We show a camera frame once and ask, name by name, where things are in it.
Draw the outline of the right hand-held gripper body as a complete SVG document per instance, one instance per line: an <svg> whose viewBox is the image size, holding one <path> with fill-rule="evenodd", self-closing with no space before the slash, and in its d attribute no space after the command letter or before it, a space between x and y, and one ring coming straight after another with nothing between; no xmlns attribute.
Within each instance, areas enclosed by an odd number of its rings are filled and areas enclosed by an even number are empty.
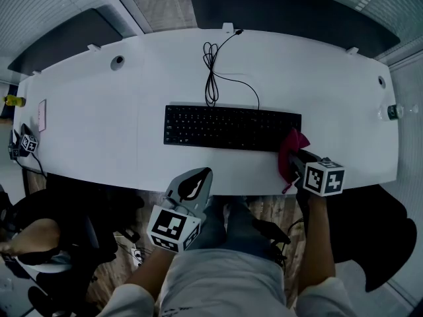
<svg viewBox="0 0 423 317"><path fill-rule="evenodd" d="M302 211L308 208L311 194L327 197L343 192L345 168L327 158L305 164L300 161L297 175L299 178L294 183L297 188L296 200Z"/></svg>

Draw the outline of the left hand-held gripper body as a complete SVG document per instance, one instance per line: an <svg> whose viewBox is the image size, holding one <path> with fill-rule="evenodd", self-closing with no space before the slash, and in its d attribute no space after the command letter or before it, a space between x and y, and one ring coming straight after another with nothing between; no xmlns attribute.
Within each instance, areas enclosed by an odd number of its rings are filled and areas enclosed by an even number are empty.
<svg viewBox="0 0 423 317"><path fill-rule="evenodd" d="M186 251L201 232L206 205L206 196L181 203L165 196L153 207L147 226L151 243L175 253Z"/></svg>

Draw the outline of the pink cloth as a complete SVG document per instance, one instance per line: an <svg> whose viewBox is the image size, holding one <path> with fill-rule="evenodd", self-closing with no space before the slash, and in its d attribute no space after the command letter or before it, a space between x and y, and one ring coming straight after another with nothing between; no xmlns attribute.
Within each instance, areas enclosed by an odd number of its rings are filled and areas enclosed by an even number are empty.
<svg viewBox="0 0 423 317"><path fill-rule="evenodd" d="M290 156L295 157L300 149L306 148L309 145L308 138L295 128L292 128L288 136L282 141L278 153L278 171L287 184L282 190L282 194L285 194L299 178L294 167L291 166L291 162L289 161Z"/></svg>

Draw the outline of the black keyboard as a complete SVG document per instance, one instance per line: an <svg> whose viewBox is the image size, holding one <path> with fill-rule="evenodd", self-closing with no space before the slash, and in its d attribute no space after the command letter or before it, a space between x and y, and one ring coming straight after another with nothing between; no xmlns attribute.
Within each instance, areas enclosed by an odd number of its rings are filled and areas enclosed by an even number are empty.
<svg viewBox="0 0 423 317"><path fill-rule="evenodd" d="M277 152L301 115L246 108L167 105L163 143L213 149Z"/></svg>

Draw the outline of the person's right forearm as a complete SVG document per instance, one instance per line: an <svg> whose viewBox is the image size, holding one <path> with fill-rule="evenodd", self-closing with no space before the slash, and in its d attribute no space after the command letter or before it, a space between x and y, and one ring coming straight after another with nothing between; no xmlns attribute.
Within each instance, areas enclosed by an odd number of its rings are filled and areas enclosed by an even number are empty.
<svg viewBox="0 0 423 317"><path fill-rule="evenodd" d="M299 270L298 295L306 288L316 286L326 279L336 277L330 243L330 226L327 201L312 194L308 201L309 221L303 259Z"/></svg>

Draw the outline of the person's left forearm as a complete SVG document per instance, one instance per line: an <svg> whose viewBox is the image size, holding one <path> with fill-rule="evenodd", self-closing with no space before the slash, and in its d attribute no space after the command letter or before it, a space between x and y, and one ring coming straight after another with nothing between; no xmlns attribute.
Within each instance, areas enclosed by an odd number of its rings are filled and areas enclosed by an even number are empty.
<svg viewBox="0 0 423 317"><path fill-rule="evenodd" d="M156 300L175 255L172 251L155 248L125 284L134 284L144 288Z"/></svg>

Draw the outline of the person's legs in jeans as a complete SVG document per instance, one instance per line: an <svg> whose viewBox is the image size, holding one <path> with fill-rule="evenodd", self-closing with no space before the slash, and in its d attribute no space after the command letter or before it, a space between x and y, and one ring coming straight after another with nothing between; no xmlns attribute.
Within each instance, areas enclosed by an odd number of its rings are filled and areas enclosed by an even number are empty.
<svg viewBox="0 0 423 317"><path fill-rule="evenodd" d="M271 243L253 227L254 215L243 197L209 198L205 223L189 250L224 249L274 261Z"/></svg>

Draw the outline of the person's light grey shirt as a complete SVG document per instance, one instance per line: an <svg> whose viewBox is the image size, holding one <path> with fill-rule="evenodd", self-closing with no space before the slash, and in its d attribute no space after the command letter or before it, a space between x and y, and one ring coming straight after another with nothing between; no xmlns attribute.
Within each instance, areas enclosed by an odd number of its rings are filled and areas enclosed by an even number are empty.
<svg viewBox="0 0 423 317"><path fill-rule="evenodd" d="M286 306L283 272L274 262L224 249L175 256L158 317L356 317L341 280L305 289Z"/></svg>

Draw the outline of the grey and black office chair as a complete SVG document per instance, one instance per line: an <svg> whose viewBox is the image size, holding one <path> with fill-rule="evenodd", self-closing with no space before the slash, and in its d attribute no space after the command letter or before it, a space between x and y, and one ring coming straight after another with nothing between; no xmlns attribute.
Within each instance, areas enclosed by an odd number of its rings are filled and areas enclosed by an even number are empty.
<svg viewBox="0 0 423 317"><path fill-rule="evenodd" d="M1 190L0 236L16 238L41 220L53 229L0 260L28 280L23 297L42 317L95 317L135 264L143 205L133 189L59 176L16 204Z"/></svg>

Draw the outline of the clear bottle with green label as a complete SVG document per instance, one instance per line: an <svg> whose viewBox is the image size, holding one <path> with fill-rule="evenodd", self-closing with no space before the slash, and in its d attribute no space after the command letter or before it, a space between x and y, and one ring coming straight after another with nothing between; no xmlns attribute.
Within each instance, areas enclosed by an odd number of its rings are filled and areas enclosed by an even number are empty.
<svg viewBox="0 0 423 317"><path fill-rule="evenodd" d="M402 104L382 104L378 110L378 118L383 121L395 121L402 119L405 115L417 114L419 107L417 104L405 106Z"/></svg>

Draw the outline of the long dark desk divider panel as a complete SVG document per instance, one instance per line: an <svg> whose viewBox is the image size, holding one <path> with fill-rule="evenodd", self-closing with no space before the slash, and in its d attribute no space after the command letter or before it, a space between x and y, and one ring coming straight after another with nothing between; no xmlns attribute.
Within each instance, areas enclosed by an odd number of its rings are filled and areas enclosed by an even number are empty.
<svg viewBox="0 0 423 317"><path fill-rule="evenodd" d="M275 32L375 58L400 39L373 19L333 0L191 0L198 28Z"/></svg>

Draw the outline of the yellow drink bottle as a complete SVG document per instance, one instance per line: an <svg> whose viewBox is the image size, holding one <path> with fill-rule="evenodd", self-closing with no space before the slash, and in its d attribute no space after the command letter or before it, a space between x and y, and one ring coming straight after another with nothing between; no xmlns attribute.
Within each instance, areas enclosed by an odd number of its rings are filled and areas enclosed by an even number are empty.
<svg viewBox="0 0 423 317"><path fill-rule="evenodd" d="M25 98L14 96L12 94L8 94L7 96L4 96L3 101L6 106L14 106L19 108L23 108L26 104Z"/></svg>

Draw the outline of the short dark desk divider panel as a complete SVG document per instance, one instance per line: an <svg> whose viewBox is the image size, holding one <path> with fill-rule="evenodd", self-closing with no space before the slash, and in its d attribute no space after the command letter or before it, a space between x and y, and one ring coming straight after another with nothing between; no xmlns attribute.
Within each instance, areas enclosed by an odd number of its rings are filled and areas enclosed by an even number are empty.
<svg viewBox="0 0 423 317"><path fill-rule="evenodd" d="M8 70L32 75L87 51L89 45L102 47L120 40L122 35L96 9L88 9L40 37L8 66Z"/></svg>

